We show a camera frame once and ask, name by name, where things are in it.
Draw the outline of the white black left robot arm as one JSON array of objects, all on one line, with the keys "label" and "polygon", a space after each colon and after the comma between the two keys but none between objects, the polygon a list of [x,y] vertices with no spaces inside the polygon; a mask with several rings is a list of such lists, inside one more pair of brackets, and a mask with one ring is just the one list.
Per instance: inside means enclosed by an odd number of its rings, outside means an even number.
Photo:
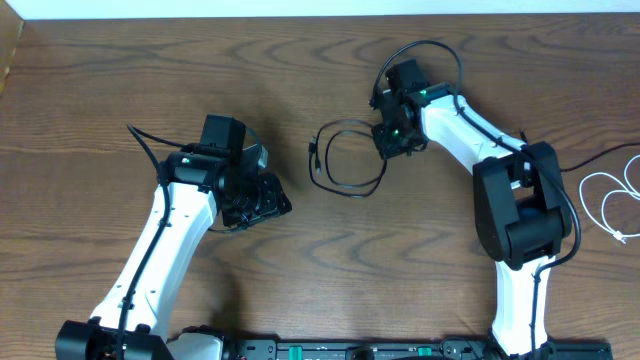
[{"label": "white black left robot arm", "polygon": [[253,129],[221,115],[206,117],[199,141],[175,143],[165,160],[150,158],[158,186],[144,229],[118,279],[85,322],[66,321],[55,341],[59,359],[238,359],[227,335],[205,326],[175,339],[176,297],[201,239],[222,221],[222,234],[245,231],[291,211],[279,179],[266,169]]}]

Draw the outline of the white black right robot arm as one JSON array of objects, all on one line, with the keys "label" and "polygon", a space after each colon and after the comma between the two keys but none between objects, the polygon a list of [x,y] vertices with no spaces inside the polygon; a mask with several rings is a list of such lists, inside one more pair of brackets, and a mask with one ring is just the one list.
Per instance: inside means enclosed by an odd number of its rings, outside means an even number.
[{"label": "white black right robot arm", "polygon": [[413,59],[382,75],[388,87],[371,101],[382,116],[372,130],[381,158],[434,142],[471,174],[477,236],[496,266],[495,350],[505,359],[540,354],[548,278],[539,270],[555,260],[571,225],[555,151],[502,132],[454,86],[430,84]]}]

